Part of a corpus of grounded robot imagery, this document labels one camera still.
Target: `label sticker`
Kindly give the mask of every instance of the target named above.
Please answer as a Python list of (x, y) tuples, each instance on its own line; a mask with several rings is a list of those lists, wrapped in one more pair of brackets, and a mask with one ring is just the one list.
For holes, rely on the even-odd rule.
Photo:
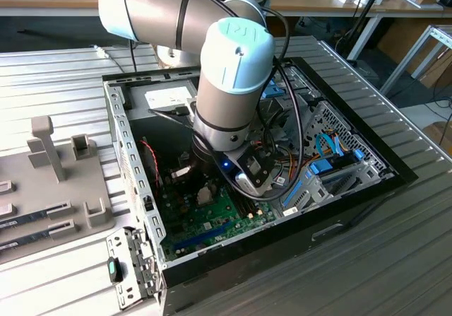
[(284, 216), (289, 216), (296, 212), (298, 212), (298, 209), (297, 209), (297, 207), (294, 206), (293, 208), (290, 208), (290, 209), (284, 211), (283, 214), (284, 214)]
[(11, 222), (8, 222), (8, 223), (3, 223), (3, 224), (0, 224), (0, 229), (6, 228), (8, 226), (14, 226), (15, 224), (17, 224), (17, 221), (11, 221)]
[(278, 185), (284, 185), (284, 183), (285, 183), (285, 178), (283, 178), (283, 177), (278, 177), (278, 178), (277, 178), (276, 184), (278, 184)]
[(151, 109), (186, 104), (186, 99), (192, 97), (186, 86), (148, 91), (144, 96)]
[(19, 245), (19, 243), (17, 243), (17, 242), (9, 243), (9, 244), (7, 244), (7, 245), (1, 246), (1, 247), (0, 247), (0, 250), (5, 250), (5, 249), (8, 249), (8, 248), (10, 248), (10, 247), (15, 247), (15, 246), (17, 246), (17, 245)]

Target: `red wire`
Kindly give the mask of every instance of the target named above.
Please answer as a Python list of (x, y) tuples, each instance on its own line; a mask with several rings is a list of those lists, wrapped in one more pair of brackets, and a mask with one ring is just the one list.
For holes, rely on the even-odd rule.
[(148, 148), (149, 149), (149, 151), (152, 153), (152, 155), (153, 155), (153, 158), (154, 158), (154, 163), (155, 163), (155, 184), (157, 185), (157, 186), (159, 186), (159, 184), (158, 184), (158, 164), (157, 164), (157, 157), (155, 157), (155, 153), (154, 153), (154, 150), (153, 150), (153, 148), (151, 148), (150, 147), (150, 145), (148, 144), (148, 143), (146, 143), (145, 141), (140, 141), (142, 144), (144, 144), (144, 146), (146, 147), (146, 148)]

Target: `robotic arm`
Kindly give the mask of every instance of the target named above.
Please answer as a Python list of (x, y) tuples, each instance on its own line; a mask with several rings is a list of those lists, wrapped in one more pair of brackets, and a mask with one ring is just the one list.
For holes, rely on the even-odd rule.
[[(271, 167), (244, 141), (271, 73), (275, 43), (254, 0), (225, 2), (238, 18), (210, 0), (99, 0), (99, 12), (110, 33), (201, 53), (194, 129), (225, 152), (241, 170), (236, 182), (258, 197), (271, 183)], [(201, 160), (208, 155), (195, 136), (194, 153)]]

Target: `green circuit board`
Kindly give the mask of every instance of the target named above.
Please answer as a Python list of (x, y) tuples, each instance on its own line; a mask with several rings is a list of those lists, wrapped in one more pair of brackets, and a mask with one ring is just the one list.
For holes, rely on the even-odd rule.
[(245, 204), (255, 213), (245, 214), (243, 206), (236, 205), (230, 193), (226, 186), (222, 186), (212, 204), (199, 207), (193, 194), (182, 196), (172, 185), (165, 187), (160, 215), (167, 231), (162, 241), (167, 261), (275, 220), (269, 204), (248, 201)]

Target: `aluminum table surface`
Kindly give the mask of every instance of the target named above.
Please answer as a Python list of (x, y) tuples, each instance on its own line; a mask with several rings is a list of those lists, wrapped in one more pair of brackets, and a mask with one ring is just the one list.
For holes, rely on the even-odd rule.
[[(283, 45), (278, 40), (278, 52)], [(107, 48), (125, 71), (127, 49)], [(304, 57), (420, 177), (368, 219), (324, 245), (181, 312), (182, 315), (448, 315), (452, 307), (451, 159), (378, 91), (312, 37)], [(139, 71), (158, 68), (136, 50)], [(30, 118), (51, 115), (57, 142), (86, 133), (100, 147), (114, 229), (0, 266), (5, 315), (118, 315), (107, 235), (132, 224), (109, 135), (100, 76), (118, 73), (93, 49), (0, 54), (0, 156), (26, 150)], [(157, 315), (149, 300), (124, 315)]]

